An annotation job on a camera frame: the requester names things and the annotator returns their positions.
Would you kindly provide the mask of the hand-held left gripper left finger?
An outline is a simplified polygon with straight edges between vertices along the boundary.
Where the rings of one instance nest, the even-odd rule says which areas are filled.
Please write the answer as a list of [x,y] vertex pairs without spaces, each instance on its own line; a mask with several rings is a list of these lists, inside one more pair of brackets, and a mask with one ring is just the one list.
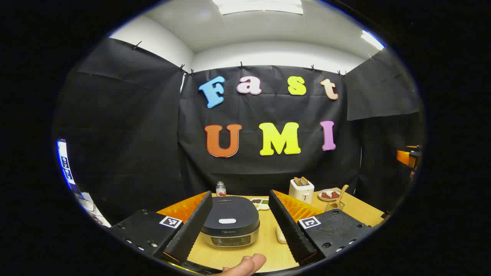
[[173,204],[161,213],[141,209],[109,228],[119,241],[138,252],[170,262],[184,262],[213,206],[203,192]]

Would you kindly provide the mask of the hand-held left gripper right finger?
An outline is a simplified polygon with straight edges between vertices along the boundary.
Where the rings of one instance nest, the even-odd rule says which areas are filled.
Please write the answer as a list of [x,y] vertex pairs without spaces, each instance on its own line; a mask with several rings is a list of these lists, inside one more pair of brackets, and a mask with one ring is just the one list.
[[269,207],[300,266],[339,255],[375,231],[340,209],[318,210],[275,190]]

